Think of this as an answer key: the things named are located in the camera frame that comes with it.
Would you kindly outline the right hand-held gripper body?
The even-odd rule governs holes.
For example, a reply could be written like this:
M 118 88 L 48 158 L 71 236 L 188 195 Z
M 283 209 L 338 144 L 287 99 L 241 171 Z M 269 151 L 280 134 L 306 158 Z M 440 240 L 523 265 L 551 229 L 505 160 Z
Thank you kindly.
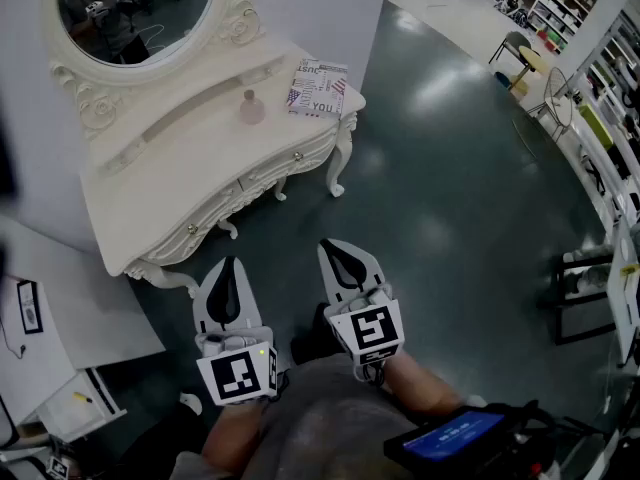
M 353 362 L 358 381 L 384 381 L 387 360 L 404 346 L 399 302 L 384 283 L 349 302 L 326 307 L 323 317 Z

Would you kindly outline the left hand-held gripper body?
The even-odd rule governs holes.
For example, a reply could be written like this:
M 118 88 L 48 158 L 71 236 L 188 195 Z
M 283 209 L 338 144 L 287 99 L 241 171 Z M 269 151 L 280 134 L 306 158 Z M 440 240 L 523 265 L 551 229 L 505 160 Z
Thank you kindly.
M 278 391 L 278 354 L 267 326 L 198 334 L 196 361 L 216 406 L 270 399 Z

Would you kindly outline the person's left forearm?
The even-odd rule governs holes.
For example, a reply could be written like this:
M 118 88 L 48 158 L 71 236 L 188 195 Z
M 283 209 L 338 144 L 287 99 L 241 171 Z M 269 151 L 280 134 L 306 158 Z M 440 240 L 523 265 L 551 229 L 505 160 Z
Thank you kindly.
M 266 406 L 264 401 L 226 406 L 203 445 L 201 454 L 205 462 L 233 476 L 241 476 L 258 447 Z

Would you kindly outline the person's right forearm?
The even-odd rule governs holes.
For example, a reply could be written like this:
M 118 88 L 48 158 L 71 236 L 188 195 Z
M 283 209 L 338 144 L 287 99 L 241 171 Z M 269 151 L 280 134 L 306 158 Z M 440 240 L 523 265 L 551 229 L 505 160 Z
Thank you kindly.
M 405 351 L 384 364 L 385 383 L 402 406 L 425 416 L 447 415 L 463 405 L 451 386 Z

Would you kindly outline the person's grey shirt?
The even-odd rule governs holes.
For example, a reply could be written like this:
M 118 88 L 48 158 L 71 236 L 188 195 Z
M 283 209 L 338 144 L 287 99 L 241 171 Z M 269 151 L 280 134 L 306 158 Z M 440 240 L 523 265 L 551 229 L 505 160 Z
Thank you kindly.
M 258 447 L 244 473 L 209 466 L 201 452 L 178 455 L 170 480 L 414 480 L 385 457 L 385 440 L 413 424 L 380 390 L 355 380 L 335 355 L 293 368 L 266 402 Z

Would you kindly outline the black device with blue screen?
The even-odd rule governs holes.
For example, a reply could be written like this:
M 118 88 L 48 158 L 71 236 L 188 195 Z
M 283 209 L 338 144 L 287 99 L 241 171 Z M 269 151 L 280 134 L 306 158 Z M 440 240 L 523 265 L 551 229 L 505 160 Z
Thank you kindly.
M 468 450 L 484 446 L 487 435 L 505 428 L 505 414 L 463 407 L 440 422 L 432 422 L 384 442 L 387 458 L 411 467 L 449 466 Z

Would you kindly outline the white side cabinet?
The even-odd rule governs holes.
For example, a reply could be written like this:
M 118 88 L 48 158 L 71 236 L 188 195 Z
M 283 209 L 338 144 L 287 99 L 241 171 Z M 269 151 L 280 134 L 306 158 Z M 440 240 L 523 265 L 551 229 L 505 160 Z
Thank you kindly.
M 165 349 L 128 282 L 93 255 L 1 214 L 0 245 L 0 401 L 12 423 L 39 421 L 70 443 L 124 416 L 99 367 Z M 23 330 L 17 284 L 24 280 L 38 286 L 38 334 Z

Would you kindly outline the black framed picture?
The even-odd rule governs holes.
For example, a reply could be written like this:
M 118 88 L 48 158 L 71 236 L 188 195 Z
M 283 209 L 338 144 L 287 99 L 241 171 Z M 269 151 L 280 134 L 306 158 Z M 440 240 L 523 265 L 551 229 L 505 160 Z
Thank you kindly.
M 17 284 L 20 314 L 23 330 L 26 335 L 43 331 L 38 300 L 38 286 L 34 281 L 20 281 Z

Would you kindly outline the newspaper print flat box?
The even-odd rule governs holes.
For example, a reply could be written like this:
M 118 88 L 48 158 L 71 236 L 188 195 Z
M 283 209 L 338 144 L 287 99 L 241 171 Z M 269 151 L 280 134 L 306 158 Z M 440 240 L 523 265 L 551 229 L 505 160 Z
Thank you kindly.
M 340 118 L 347 74 L 346 65 L 303 58 L 289 89 L 288 112 L 307 117 Z

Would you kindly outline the round wooden side table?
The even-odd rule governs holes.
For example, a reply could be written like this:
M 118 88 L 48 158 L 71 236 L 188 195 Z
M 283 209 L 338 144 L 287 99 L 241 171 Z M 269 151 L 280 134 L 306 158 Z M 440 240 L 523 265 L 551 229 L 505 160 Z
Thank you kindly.
M 544 59 L 533 51 L 531 48 L 526 46 L 520 46 L 518 48 L 519 54 L 524 59 L 524 67 L 523 69 L 511 80 L 510 85 L 508 86 L 508 90 L 512 90 L 520 80 L 525 76 L 528 71 L 535 71 L 542 75 L 545 75 L 549 71 L 549 67 L 544 61 Z

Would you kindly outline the lime green box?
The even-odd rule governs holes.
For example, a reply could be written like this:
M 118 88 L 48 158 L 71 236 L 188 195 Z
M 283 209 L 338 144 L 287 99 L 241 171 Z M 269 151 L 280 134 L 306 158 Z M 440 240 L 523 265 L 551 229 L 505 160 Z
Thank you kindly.
M 613 139 L 594 108 L 588 103 L 582 103 L 578 107 L 578 112 L 596 135 L 601 146 L 609 151 L 614 145 Z

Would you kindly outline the dark padded chair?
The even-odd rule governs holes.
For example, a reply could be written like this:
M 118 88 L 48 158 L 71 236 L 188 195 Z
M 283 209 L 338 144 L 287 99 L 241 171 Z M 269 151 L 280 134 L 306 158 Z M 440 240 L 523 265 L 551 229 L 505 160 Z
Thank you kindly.
M 489 68 L 493 73 L 501 72 L 505 75 L 515 75 L 525 66 L 525 59 L 520 53 L 520 47 L 532 46 L 529 39 L 522 33 L 511 31 L 506 34 L 495 52 L 489 59 Z

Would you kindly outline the white storage shelf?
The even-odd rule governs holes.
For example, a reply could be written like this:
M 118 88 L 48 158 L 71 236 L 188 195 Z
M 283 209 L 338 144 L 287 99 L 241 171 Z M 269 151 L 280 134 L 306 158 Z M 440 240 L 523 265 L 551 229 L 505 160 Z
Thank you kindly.
M 562 53 L 584 24 L 594 0 L 534 0 L 528 27 L 554 54 Z

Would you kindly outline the black metal frame rack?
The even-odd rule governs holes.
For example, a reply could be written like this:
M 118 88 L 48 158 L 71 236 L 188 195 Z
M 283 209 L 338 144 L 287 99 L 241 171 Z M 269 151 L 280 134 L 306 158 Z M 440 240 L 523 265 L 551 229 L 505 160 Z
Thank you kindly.
M 554 266 L 552 281 L 554 282 L 555 295 L 550 307 L 553 310 L 555 319 L 554 343 L 556 345 L 568 345 L 584 341 L 611 333 L 616 329 L 615 323 L 611 321 L 610 323 L 569 335 L 564 332 L 563 323 L 566 310 L 607 298 L 604 288 L 587 288 L 582 292 L 573 293 L 569 290 L 573 286 L 570 283 L 569 276 L 574 275 L 577 277 L 592 267 L 611 265 L 612 260 L 612 253 L 571 261 L 565 261 L 560 258 Z

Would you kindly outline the oval mirror with white frame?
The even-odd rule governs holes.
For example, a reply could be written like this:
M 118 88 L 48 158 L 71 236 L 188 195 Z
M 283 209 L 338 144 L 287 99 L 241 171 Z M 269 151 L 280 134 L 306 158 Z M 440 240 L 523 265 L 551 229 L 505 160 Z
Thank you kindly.
M 51 76 L 71 94 L 86 140 L 92 141 L 135 102 L 137 93 L 200 56 L 241 47 L 260 33 L 251 0 L 208 0 L 190 33 L 175 49 L 133 65 L 117 65 L 86 54 L 69 37 L 58 0 L 41 0 Z

